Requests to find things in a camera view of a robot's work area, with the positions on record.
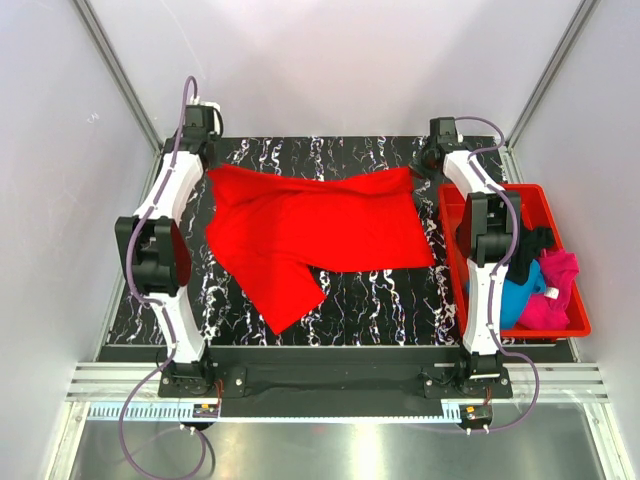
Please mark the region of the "red t shirt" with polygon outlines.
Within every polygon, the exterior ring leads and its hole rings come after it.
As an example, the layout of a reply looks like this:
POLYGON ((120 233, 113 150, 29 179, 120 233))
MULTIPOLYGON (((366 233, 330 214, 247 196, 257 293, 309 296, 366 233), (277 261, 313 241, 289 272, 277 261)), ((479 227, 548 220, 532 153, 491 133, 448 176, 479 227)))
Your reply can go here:
POLYGON ((325 300, 313 267, 354 273, 435 263, 406 167, 335 181, 232 165, 208 176, 210 249, 275 334, 325 300))

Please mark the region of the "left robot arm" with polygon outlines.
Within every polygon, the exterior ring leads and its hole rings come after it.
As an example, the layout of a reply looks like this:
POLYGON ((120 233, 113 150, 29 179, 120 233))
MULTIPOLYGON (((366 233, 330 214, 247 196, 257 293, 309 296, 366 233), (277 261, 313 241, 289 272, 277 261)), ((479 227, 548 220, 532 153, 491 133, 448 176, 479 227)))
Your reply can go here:
POLYGON ((196 396, 214 388, 216 372, 199 362, 204 339, 188 298, 192 261, 180 222, 192 191, 215 163, 215 143, 223 130, 217 103, 188 103, 181 125, 164 144, 160 169, 146 198, 132 215, 121 216, 115 223, 129 291, 153 311, 167 344, 167 357, 187 365, 180 381, 196 396))

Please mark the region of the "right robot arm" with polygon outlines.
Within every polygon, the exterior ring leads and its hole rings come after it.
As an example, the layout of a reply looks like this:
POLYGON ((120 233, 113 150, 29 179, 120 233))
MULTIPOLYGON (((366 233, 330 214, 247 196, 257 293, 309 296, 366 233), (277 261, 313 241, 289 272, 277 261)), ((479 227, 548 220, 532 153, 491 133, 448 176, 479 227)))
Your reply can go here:
POLYGON ((507 193, 478 160, 480 154, 501 148, 504 136, 499 136, 496 145, 473 149, 458 132, 459 121, 474 120, 496 127, 474 116, 430 120, 426 143, 410 162, 414 175, 429 180, 444 176, 465 201, 456 244, 470 274, 469 300, 462 366, 453 375, 457 390, 470 397, 480 394, 490 378, 501 373, 502 291, 518 246, 521 213, 520 196, 507 193))

